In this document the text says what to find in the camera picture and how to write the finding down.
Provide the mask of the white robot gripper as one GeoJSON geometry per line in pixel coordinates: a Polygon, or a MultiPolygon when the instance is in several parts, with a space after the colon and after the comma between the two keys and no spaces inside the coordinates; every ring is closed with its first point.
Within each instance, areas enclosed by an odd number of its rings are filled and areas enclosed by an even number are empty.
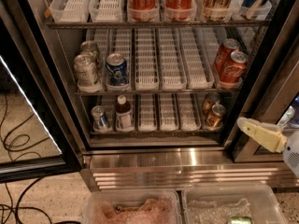
{"type": "Polygon", "coordinates": [[[276,124],[264,123],[255,119],[240,117],[237,119],[238,128],[270,152],[281,153],[283,160],[299,177],[299,131],[294,132],[287,140],[283,129],[276,124]]]}

